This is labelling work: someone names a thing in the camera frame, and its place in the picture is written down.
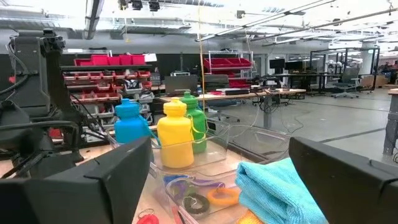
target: microfiber cloth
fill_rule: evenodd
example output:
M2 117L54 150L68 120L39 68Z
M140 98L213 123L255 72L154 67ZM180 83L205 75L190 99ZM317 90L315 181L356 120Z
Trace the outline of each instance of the microfiber cloth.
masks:
M327 220L290 158L260 165L241 162L236 184L239 202L268 224L325 224Z

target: floor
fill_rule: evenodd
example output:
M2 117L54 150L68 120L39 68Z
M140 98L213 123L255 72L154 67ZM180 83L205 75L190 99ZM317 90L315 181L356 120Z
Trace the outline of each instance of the floor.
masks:
M382 154L390 100L384 89L371 94L360 93L355 99L306 96L304 100L290 100L292 105L280 106L272 113L271 130L395 164L391 156ZM256 117L257 106L253 106L251 100L246 100L246 104L229 106L223 113L241 119L240 123L228 120L232 124L254 123L260 127L263 124L262 111Z

